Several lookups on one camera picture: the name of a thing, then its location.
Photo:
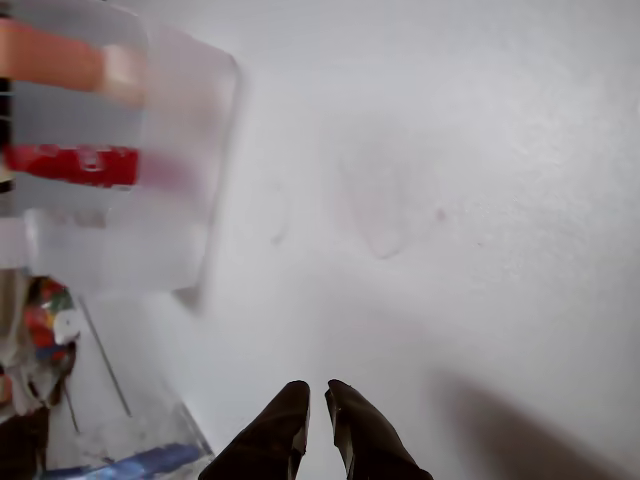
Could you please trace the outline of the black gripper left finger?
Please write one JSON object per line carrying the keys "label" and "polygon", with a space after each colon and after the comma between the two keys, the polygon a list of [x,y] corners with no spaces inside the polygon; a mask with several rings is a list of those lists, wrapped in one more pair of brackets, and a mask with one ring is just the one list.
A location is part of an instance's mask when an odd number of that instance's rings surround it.
{"label": "black gripper left finger", "polygon": [[290,480],[306,453],[310,388],[287,383],[199,474],[200,480]]}

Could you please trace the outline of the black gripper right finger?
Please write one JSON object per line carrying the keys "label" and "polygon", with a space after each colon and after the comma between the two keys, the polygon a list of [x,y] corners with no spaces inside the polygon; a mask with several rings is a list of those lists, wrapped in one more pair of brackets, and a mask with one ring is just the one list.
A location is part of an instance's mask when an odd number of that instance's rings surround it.
{"label": "black gripper right finger", "polygon": [[349,479],[426,479],[389,420],[358,390],[332,379],[325,400]]}

